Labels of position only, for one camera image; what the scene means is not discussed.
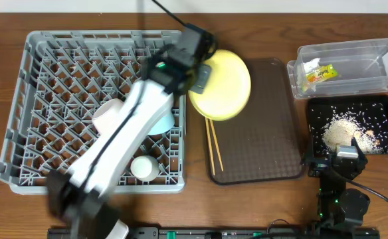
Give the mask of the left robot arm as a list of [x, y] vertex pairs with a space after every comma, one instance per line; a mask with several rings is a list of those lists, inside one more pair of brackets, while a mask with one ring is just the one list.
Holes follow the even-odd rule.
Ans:
[[206, 79], [205, 61], [218, 48], [213, 34], [190, 23], [175, 44], [148, 57], [110, 127], [68, 169], [46, 179], [50, 213], [66, 223], [71, 238], [125, 238], [129, 228], [109, 205], [123, 170], [152, 127], [171, 111], [175, 97]]

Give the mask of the white napkin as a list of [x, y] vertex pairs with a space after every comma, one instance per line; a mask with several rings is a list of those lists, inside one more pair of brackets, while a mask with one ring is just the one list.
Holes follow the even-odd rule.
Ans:
[[306, 92], [309, 87], [307, 81], [307, 75], [313, 73], [314, 70], [319, 68], [320, 58], [314, 58], [311, 61], [306, 63], [299, 63], [296, 67], [296, 81], [298, 86], [302, 89], [303, 92]]

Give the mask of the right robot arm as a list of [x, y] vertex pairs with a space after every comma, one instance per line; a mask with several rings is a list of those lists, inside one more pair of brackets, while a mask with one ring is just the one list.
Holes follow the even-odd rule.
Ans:
[[314, 142], [309, 142], [304, 164], [309, 166], [308, 176], [320, 180], [320, 221], [312, 227], [315, 232], [333, 230], [351, 234], [363, 224], [370, 199], [357, 189], [347, 188], [346, 184], [360, 175], [367, 163], [365, 154], [354, 138], [349, 145], [337, 146], [334, 153], [321, 157], [314, 155]]

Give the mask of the light blue bowl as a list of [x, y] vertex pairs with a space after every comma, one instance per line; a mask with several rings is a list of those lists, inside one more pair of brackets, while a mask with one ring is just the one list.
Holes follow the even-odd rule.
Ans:
[[173, 128], [175, 118], [171, 111], [167, 112], [149, 131], [148, 135], [159, 135]]

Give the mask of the yellow plate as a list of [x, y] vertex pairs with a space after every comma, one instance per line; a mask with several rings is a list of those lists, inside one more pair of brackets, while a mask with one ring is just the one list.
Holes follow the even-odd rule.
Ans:
[[241, 57], [229, 50], [217, 50], [205, 64], [211, 74], [202, 94], [190, 91], [193, 107], [214, 121], [229, 120], [238, 115], [250, 97], [251, 79]]

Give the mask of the rice food scraps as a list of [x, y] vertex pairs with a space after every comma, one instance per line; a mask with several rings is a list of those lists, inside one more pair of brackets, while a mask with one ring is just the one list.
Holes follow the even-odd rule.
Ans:
[[352, 137], [365, 154], [388, 154], [388, 118], [380, 103], [310, 106], [314, 153], [325, 155]]

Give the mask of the green snack wrapper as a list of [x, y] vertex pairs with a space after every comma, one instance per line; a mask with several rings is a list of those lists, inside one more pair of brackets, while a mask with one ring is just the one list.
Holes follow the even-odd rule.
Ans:
[[318, 83], [326, 81], [330, 78], [334, 78], [338, 75], [337, 70], [334, 68], [333, 64], [327, 66], [321, 66], [306, 75], [306, 80], [308, 83]]

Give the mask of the small white cup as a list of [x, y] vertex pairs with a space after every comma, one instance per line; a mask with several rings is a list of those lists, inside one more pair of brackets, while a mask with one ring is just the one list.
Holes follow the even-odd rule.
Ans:
[[159, 163], [152, 156], [139, 156], [132, 161], [130, 171], [137, 179], [150, 182], [159, 175]]

